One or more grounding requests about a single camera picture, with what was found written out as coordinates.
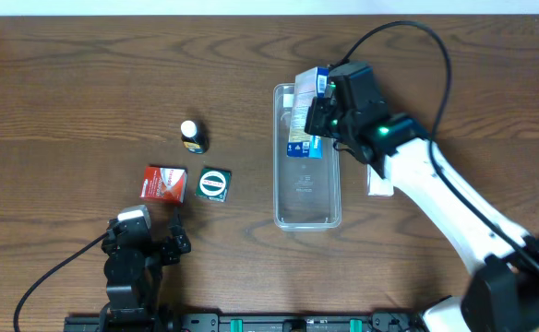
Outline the blue white medicine box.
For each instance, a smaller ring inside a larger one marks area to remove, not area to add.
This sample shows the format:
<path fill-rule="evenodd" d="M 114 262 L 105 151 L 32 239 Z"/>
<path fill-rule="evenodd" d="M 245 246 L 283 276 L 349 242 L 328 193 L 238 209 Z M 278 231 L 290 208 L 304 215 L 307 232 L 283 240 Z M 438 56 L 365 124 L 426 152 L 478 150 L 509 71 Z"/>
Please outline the blue white medicine box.
<path fill-rule="evenodd" d="M 321 138 L 307 134 L 305 124 L 313 99 L 324 96 L 328 74 L 329 70 L 326 67 L 318 66 L 295 77 L 288 136 L 288 157 L 309 159 L 323 157 Z"/>

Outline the small green white box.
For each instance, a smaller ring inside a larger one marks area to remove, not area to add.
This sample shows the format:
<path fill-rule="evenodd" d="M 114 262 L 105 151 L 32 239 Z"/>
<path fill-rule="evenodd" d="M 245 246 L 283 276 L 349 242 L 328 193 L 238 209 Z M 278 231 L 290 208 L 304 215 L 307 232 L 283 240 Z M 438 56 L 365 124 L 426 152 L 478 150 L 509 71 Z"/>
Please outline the small green white box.
<path fill-rule="evenodd" d="M 389 179 L 382 179 L 377 172 L 370 166 L 367 169 L 367 195 L 368 196 L 386 196 L 394 195 L 394 188 Z"/>

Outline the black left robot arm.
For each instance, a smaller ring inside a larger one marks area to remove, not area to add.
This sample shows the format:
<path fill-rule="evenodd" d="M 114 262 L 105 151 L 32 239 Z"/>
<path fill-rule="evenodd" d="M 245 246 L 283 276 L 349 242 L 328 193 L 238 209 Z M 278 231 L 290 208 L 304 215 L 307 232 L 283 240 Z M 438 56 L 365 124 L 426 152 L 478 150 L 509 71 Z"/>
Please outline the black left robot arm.
<path fill-rule="evenodd" d="M 162 268 L 191 252 L 191 242 L 177 209 L 167 223 L 170 234 L 159 241 L 150 234 L 144 205 L 127 207 L 108 223 L 102 250 L 109 302 L 99 314 L 100 331 L 175 331 L 173 312 L 159 304 Z"/>

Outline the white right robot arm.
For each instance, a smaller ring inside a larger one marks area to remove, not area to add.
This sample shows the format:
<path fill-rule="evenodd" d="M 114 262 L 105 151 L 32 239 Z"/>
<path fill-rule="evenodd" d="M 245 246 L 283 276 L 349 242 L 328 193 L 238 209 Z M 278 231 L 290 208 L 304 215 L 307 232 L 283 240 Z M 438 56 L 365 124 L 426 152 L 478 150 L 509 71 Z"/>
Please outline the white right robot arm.
<path fill-rule="evenodd" d="M 420 315 L 427 331 L 532 331 L 539 327 L 539 237 L 482 198 L 433 137 L 383 101 L 349 107 L 315 98 L 305 131 L 345 145 L 377 178 L 406 194 L 448 239 L 472 279 L 466 293 Z"/>

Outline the clear plastic container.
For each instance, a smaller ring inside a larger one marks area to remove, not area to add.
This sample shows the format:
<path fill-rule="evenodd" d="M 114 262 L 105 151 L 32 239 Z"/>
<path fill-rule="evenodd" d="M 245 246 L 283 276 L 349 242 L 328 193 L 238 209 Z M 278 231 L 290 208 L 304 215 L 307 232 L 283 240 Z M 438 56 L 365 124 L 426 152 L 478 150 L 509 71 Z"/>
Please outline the clear plastic container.
<path fill-rule="evenodd" d="M 273 90 L 273 209 L 283 231 L 325 231 L 341 223 L 341 181 L 338 152 L 322 142 L 321 159 L 287 155 L 294 84 Z"/>

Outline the red Panadol box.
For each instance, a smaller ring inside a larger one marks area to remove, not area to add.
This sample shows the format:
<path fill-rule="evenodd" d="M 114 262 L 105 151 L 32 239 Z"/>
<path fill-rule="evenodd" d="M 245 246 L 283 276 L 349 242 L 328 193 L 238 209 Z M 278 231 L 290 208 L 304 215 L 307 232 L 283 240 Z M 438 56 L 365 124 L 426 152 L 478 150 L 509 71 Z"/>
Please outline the red Panadol box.
<path fill-rule="evenodd" d="M 149 166 L 144 172 L 140 197 L 174 205 L 184 203 L 187 188 L 185 169 Z"/>

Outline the green Zam-Buk box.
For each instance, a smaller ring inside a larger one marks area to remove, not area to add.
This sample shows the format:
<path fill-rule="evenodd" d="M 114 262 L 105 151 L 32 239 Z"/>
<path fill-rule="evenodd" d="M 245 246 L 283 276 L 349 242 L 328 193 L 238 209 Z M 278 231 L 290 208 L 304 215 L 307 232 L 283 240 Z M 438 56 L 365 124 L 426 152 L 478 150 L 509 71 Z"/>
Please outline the green Zam-Buk box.
<path fill-rule="evenodd" d="M 225 202 L 232 174 L 226 170 L 203 168 L 198 178 L 196 196 L 211 201 Z"/>

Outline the dark syrup bottle white cap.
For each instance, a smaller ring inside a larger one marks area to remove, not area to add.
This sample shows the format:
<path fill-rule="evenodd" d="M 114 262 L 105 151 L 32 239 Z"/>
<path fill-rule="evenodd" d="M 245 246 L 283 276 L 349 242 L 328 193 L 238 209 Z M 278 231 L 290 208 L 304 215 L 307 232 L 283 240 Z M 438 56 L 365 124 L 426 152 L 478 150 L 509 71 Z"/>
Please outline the dark syrup bottle white cap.
<path fill-rule="evenodd" d="M 204 154 L 209 149 L 209 141 L 199 124 L 192 120 L 185 120 L 180 126 L 182 142 L 185 148 L 195 154 Z"/>

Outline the black mounting rail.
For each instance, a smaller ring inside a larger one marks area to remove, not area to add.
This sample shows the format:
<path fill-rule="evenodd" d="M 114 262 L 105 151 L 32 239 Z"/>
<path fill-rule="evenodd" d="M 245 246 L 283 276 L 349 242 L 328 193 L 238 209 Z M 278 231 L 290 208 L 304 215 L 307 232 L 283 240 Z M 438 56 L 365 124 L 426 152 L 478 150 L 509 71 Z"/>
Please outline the black mounting rail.
<path fill-rule="evenodd" d="M 423 332 L 409 314 L 369 315 L 228 315 L 185 314 L 160 330 L 180 332 Z"/>

